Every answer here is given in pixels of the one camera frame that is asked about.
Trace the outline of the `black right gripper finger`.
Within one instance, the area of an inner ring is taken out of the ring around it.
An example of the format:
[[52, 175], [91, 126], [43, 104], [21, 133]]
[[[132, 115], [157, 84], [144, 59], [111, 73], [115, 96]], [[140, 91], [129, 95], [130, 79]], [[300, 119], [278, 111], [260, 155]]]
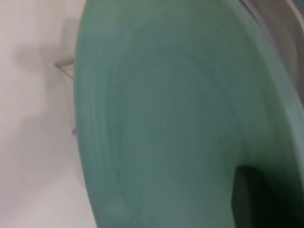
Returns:
[[237, 228], [302, 228], [304, 214], [286, 206], [258, 169], [235, 169], [231, 206]]

